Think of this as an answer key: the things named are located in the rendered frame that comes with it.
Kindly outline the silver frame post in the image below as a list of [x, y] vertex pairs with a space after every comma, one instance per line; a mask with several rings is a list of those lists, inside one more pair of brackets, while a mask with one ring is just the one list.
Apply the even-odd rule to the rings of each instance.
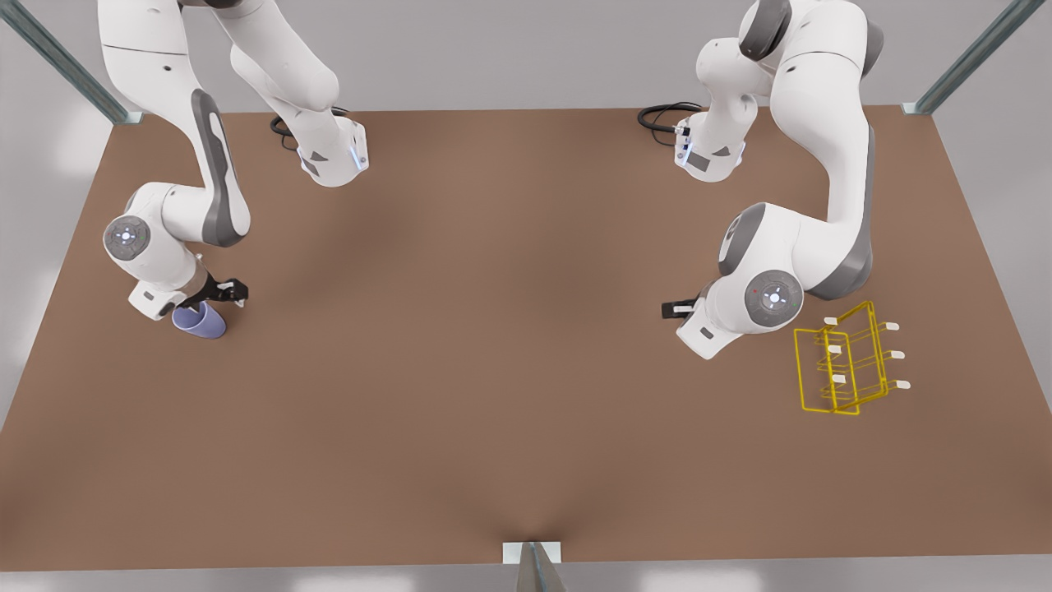
[[502, 553], [504, 565], [518, 566], [515, 592], [567, 592], [557, 573], [557, 563], [562, 562], [562, 543], [504, 542]]
[[41, 56], [47, 62], [53, 70], [59, 72], [59, 74], [67, 80], [72, 86], [75, 87], [90, 104], [94, 105], [98, 113], [102, 113], [106, 119], [109, 120], [112, 124], [115, 125], [136, 125], [141, 123], [143, 118], [143, 113], [127, 111], [123, 105], [113, 95], [105, 89], [104, 86], [90, 72], [87, 72], [85, 67], [72, 54], [64, 48], [62, 44], [53, 35], [50, 30], [38, 22], [38, 20], [31, 15], [29, 11], [21, 4], [19, 0], [0, 0], [0, 19], [11, 26], [12, 30], [15, 30], [31, 46], [31, 48]]
[[1047, 0], [1012, 0], [968, 46], [968, 49], [963, 52], [946, 72], [943, 72], [936, 82], [920, 94], [920, 98], [909, 104], [901, 104], [902, 111], [905, 115], [920, 116], [935, 113], [985, 60], [1000, 48], [1011, 34], [1018, 30], [1021, 24], [1045, 4], [1045, 1]]

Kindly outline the lavender plastic cup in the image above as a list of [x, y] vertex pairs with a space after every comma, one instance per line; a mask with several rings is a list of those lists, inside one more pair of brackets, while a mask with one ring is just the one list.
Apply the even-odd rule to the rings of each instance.
[[174, 308], [171, 322], [180, 331], [203, 340], [217, 340], [227, 329], [225, 320], [207, 301], [200, 301], [190, 307]]

